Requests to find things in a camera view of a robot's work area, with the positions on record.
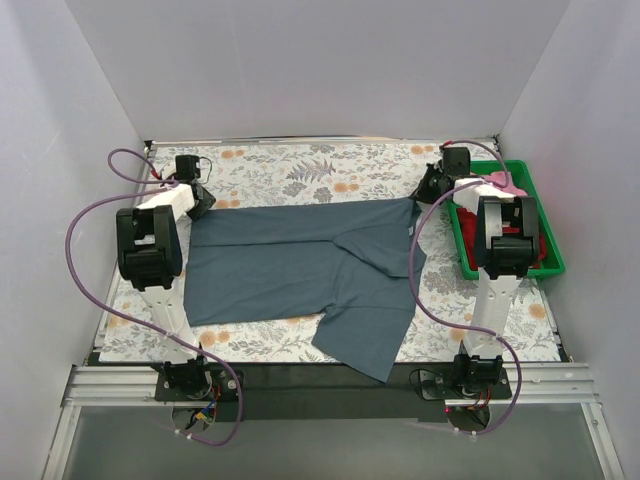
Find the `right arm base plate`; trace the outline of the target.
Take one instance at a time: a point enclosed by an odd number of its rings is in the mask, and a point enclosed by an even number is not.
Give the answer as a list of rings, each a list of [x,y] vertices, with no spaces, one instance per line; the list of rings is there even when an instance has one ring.
[[[453,374],[446,366],[417,368],[408,375],[410,387],[423,400],[465,400],[479,401],[508,400],[512,397],[512,389],[504,372],[494,384],[460,384],[456,383]]]

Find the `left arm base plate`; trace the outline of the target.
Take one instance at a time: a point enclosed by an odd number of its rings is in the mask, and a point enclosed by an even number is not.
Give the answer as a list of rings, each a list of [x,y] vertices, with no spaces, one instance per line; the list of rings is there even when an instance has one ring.
[[[238,386],[244,384],[244,371],[236,370],[236,378],[220,368],[202,371],[170,369],[160,373],[154,399],[159,402],[204,402],[214,395],[223,402],[238,400]]]

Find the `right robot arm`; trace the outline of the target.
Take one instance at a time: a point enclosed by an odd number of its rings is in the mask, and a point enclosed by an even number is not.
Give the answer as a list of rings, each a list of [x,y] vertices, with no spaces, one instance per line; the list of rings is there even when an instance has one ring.
[[[497,179],[471,171],[470,142],[448,141],[441,158],[427,168],[412,197],[436,208],[451,199],[476,217],[473,257],[479,274],[472,321],[450,363],[418,374],[427,399],[488,400],[494,386],[506,386],[503,335],[513,295],[540,256],[538,206],[534,197],[509,193],[512,178]]]

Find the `blue grey t shirt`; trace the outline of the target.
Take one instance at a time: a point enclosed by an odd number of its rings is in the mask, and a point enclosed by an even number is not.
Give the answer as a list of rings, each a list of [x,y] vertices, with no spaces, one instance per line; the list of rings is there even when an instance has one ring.
[[[420,208],[408,198],[211,210],[191,227],[192,326],[321,314],[314,347],[388,380],[415,315]]]

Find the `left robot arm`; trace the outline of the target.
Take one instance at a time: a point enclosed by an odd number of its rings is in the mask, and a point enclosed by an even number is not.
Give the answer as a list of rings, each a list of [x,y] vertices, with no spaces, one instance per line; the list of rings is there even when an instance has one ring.
[[[181,299],[183,255],[176,222],[184,216],[196,221],[215,203],[199,182],[201,161],[197,155],[176,156],[167,173],[155,176],[163,184],[176,181],[176,187],[116,214],[120,274],[138,291],[166,337],[166,355],[155,370],[170,389],[194,400],[208,394],[212,381]]]

